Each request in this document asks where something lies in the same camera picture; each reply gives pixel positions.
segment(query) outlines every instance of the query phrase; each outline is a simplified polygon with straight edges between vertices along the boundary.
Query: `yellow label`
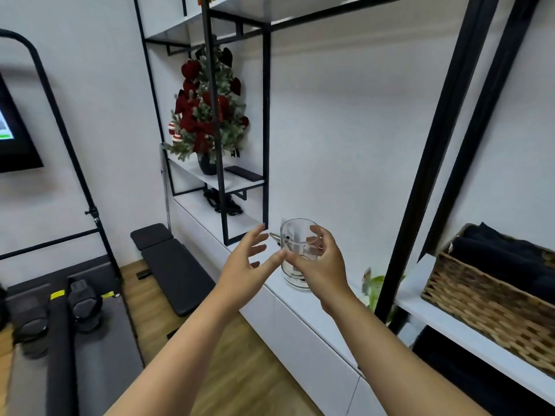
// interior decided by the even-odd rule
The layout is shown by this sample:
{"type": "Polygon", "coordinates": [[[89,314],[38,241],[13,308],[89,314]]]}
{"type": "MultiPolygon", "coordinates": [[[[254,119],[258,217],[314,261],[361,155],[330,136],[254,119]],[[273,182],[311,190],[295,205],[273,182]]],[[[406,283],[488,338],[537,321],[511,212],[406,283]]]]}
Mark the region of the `yellow label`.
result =
{"type": "Polygon", "coordinates": [[[64,290],[54,292],[53,294],[50,295],[50,300],[59,298],[60,296],[64,296],[65,294],[66,294],[66,291],[64,290]]]}

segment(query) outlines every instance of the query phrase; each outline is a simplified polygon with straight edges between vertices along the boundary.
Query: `television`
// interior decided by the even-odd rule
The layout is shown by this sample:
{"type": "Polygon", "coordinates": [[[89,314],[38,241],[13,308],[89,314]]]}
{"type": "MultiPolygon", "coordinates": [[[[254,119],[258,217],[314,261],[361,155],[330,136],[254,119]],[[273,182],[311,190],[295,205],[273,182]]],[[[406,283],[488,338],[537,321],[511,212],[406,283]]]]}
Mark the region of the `television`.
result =
{"type": "Polygon", "coordinates": [[[0,172],[42,166],[37,149],[0,74],[0,172]]]}

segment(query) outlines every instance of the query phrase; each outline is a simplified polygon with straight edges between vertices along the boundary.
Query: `black pot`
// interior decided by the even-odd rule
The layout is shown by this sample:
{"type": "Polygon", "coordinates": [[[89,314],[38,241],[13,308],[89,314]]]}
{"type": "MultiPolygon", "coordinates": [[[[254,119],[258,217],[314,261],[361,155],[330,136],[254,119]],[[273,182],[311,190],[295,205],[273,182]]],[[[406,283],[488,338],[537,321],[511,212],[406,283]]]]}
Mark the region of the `black pot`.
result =
{"type": "Polygon", "coordinates": [[[204,175],[216,175],[218,173],[216,162],[211,164],[210,156],[207,153],[197,153],[197,159],[199,160],[200,170],[204,175]]]}

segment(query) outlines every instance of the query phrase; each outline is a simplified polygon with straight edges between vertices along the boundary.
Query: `christmas tree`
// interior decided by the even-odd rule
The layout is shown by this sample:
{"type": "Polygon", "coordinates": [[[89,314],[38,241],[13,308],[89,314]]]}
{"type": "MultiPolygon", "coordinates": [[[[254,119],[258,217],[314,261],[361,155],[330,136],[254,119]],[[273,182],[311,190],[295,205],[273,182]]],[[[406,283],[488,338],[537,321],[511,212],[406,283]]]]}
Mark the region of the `christmas tree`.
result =
{"type": "MultiPolygon", "coordinates": [[[[233,55],[228,48],[214,48],[216,84],[218,87],[218,110],[222,151],[239,156],[241,140],[249,125],[244,115],[245,104],[239,103],[241,82],[233,77],[233,55]]],[[[208,154],[216,160],[214,125],[212,123],[211,96],[208,82],[208,61],[204,49],[196,52],[196,60],[188,60],[181,67],[185,78],[183,89],[175,100],[168,126],[172,144],[164,144],[179,160],[191,153],[208,154]]]]}

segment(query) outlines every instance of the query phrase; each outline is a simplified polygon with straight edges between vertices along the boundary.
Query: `gray mat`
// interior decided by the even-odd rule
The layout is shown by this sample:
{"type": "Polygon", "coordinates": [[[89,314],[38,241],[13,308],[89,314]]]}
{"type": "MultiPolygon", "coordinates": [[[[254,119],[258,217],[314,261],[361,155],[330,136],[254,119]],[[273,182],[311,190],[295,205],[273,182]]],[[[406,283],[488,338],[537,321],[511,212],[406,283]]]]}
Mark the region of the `gray mat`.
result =
{"type": "Polygon", "coordinates": [[[80,416],[102,416],[143,370],[121,297],[102,305],[101,328],[75,336],[80,416]]]}
{"type": "Polygon", "coordinates": [[[47,356],[27,359],[21,345],[16,345],[8,386],[8,416],[46,415],[47,362],[47,356]]]}

